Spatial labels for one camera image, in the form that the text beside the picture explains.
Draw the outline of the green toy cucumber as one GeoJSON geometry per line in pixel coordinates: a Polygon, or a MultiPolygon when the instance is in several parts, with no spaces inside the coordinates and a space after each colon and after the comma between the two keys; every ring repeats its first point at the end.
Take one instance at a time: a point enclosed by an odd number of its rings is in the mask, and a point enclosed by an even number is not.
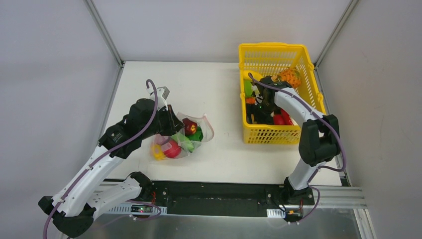
{"type": "Polygon", "coordinates": [[[194,152],[195,146],[193,141],[189,140],[184,134],[178,132],[171,136],[171,138],[185,151],[194,152]]]}

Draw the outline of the red toy apple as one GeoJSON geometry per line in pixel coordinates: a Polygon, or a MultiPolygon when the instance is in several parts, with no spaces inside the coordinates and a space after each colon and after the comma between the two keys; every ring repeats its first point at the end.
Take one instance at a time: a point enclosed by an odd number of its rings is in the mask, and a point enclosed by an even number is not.
{"type": "Polygon", "coordinates": [[[182,152],[182,148],[173,140],[162,145],[161,149],[168,158],[177,158],[182,152]]]}

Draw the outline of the yellow toy bell pepper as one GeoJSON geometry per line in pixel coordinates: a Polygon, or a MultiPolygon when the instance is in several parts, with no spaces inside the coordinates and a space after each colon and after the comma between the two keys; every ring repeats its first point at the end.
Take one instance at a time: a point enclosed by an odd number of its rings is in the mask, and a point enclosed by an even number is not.
{"type": "Polygon", "coordinates": [[[155,143],[153,143],[151,146],[151,155],[157,161],[165,160],[167,158],[164,152],[162,151],[161,146],[155,143]]]}

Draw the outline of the clear pink-dotted zip bag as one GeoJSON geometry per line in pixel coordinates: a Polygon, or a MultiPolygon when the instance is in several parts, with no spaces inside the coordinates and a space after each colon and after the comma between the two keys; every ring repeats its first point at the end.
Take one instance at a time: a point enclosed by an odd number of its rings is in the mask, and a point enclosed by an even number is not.
{"type": "Polygon", "coordinates": [[[214,129],[207,116],[192,117],[177,113],[184,127],[172,136],[156,135],[150,147],[150,155],[157,161],[184,158],[194,153],[203,143],[214,137],[214,129]]]}

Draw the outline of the green toy bok choy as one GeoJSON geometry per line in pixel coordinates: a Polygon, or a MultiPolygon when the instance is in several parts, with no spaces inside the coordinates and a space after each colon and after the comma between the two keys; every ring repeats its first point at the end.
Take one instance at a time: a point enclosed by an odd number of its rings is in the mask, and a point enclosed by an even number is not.
{"type": "Polygon", "coordinates": [[[197,127],[196,132],[194,134],[192,134],[192,135],[188,135],[188,138],[191,141],[202,142],[202,140],[204,138],[202,129],[200,127],[197,127]]]}

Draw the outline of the orange toy pumpkin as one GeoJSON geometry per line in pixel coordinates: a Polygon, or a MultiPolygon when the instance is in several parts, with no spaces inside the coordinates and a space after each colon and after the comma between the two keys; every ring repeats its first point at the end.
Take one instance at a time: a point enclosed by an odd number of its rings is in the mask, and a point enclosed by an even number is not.
{"type": "Polygon", "coordinates": [[[256,99],[255,99],[255,97],[246,97],[245,98],[245,103],[246,104],[254,105],[256,103],[256,99]]]}

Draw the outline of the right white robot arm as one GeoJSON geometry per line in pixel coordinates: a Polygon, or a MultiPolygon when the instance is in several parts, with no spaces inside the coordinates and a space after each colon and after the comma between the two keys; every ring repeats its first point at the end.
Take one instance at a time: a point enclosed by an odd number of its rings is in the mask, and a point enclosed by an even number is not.
{"type": "Polygon", "coordinates": [[[300,160],[287,177],[288,187],[282,191],[285,202],[295,204],[302,198],[302,190],[309,186],[318,170],[326,168],[326,163],[342,152],[338,119],[313,108],[287,82],[273,82],[271,76],[257,81],[252,73],[248,73],[248,77],[257,85],[263,97],[262,108],[286,111],[301,128],[300,160]]]}

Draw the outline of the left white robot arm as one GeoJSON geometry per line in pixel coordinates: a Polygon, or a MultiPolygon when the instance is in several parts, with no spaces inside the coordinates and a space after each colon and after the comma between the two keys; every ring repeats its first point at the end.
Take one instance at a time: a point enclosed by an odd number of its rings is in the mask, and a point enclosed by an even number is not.
{"type": "Polygon", "coordinates": [[[152,199],[152,181],[141,172],[131,173],[122,183],[94,193],[103,180],[129,155],[141,147],[142,141],[154,135],[172,136],[184,127],[171,105],[159,107],[157,101],[140,99],[130,107],[122,120],[110,126],[86,164],[56,195],[44,196],[38,206],[48,215],[43,229],[55,227],[70,238],[86,232],[102,214],[128,200],[152,199]]]}

